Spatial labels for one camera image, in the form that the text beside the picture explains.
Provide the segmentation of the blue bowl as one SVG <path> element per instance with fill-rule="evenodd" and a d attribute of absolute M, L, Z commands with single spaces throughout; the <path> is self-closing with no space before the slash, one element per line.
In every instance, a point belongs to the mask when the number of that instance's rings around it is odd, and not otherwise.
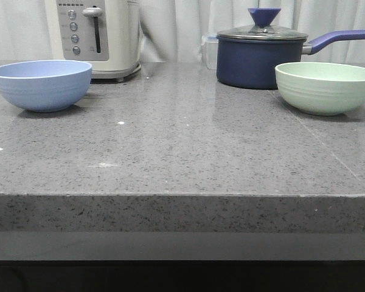
<path fill-rule="evenodd" d="M 24 61 L 0 66 L 0 94 L 24 110 L 49 113 L 70 107 L 88 91 L 92 65 L 76 60 Z"/>

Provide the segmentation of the green bowl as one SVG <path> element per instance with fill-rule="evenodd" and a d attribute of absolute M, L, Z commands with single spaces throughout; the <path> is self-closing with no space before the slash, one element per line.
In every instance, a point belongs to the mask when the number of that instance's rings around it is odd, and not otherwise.
<path fill-rule="evenodd" d="M 365 103 L 365 68 L 321 62 L 282 63 L 275 67 L 282 98 L 309 114 L 335 116 Z"/>

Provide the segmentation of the clear plastic container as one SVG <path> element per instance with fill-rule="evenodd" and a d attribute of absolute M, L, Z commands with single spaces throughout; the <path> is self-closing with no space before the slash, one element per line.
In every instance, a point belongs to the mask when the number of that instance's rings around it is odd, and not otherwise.
<path fill-rule="evenodd" d="M 207 33 L 201 39 L 202 61 L 208 69 L 217 68 L 218 39 L 216 34 Z"/>

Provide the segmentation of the dark blue saucepan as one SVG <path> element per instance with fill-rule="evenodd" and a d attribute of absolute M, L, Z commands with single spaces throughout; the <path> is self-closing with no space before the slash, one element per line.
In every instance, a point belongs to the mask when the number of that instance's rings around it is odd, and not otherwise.
<path fill-rule="evenodd" d="M 365 30 L 339 30 L 309 42 L 301 40 L 243 40 L 217 36 L 217 79 L 247 89 L 277 89 L 274 68 L 300 62 L 336 41 L 365 40 Z"/>

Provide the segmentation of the cream white toaster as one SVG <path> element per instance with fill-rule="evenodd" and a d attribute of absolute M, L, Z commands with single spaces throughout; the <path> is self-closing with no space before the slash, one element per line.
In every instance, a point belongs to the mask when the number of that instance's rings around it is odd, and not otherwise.
<path fill-rule="evenodd" d="M 45 1 L 54 59 L 91 63 L 93 79 L 118 82 L 140 70 L 137 1 Z"/>

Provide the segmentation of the glass pot lid blue knob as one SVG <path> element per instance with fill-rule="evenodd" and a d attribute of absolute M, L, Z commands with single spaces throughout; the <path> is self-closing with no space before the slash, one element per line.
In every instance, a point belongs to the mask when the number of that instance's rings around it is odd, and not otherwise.
<path fill-rule="evenodd" d="M 296 41 L 306 40 L 306 33 L 287 27 L 272 25 L 281 8 L 249 8 L 252 25 L 235 27 L 217 33 L 217 38 L 243 41 Z"/>

